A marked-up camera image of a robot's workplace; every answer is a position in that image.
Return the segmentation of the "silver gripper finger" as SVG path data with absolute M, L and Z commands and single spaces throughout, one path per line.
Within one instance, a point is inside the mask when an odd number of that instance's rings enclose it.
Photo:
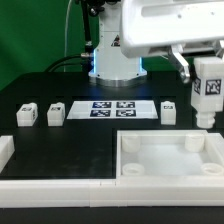
M 183 47 L 180 44 L 171 45 L 168 50 L 168 60 L 179 72 L 184 84 L 190 82 L 189 63 L 183 57 Z
M 220 58 L 224 57 L 224 40 L 220 40 L 216 43 L 216 56 Z

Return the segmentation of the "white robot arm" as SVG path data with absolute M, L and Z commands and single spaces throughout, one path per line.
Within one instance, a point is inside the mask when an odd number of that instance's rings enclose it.
M 224 0 L 87 0 L 99 18 L 90 81 L 128 86 L 146 79 L 142 60 L 166 56 L 182 80 L 191 79 L 187 55 L 224 60 Z

